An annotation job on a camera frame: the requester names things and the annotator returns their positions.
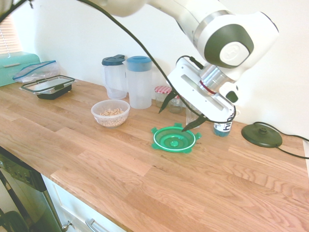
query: bottle label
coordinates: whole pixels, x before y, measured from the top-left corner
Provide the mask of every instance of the bottle label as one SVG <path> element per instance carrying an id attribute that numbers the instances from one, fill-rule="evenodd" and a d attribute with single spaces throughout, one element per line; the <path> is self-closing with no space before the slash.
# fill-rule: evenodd
<path id="1" fill-rule="evenodd" d="M 230 117 L 227 120 L 231 120 L 233 118 L 234 113 L 230 115 Z M 214 128 L 221 132 L 229 132 L 232 127 L 232 122 L 228 123 L 214 123 Z"/>

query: mint green bread box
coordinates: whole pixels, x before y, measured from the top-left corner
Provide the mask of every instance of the mint green bread box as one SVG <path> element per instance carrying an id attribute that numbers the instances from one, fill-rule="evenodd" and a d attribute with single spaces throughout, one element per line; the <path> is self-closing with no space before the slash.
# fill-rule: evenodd
<path id="1" fill-rule="evenodd" d="M 5 86 L 15 81 L 12 79 L 15 74 L 24 67 L 40 62 L 36 54 L 27 52 L 14 52 L 0 55 L 0 86 Z"/>

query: dishwasher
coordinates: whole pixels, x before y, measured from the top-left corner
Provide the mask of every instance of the dishwasher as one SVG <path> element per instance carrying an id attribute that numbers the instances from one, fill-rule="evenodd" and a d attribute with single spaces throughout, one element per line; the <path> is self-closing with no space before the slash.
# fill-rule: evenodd
<path id="1" fill-rule="evenodd" d="M 0 232 L 68 230 L 71 223 L 61 225 L 41 174 L 2 147 L 0 180 Z"/>

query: bowl of oats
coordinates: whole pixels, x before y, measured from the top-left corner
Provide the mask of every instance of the bowl of oats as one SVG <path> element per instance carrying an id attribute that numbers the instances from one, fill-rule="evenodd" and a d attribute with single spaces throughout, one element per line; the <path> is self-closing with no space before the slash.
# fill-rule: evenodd
<path id="1" fill-rule="evenodd" d="M 116 128 L 123 124 L 130 110 L 130 104 L 123 100 L 105 100 L 91 108 L 95 120 L 102 126 Z"/>

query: black lid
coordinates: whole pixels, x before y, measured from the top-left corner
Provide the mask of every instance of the black lid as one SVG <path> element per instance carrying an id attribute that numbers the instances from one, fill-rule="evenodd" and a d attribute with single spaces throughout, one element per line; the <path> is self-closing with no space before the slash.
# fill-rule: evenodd
<path id="1" fill-rule="evenodd" d="M 117 55 L 114 57 L 106 57 L 102 60 L 102 64 L 105 66 L 114 66 L 114 65 L 121 65 L 124 62 L 125 56 L 124 55 Z"/>

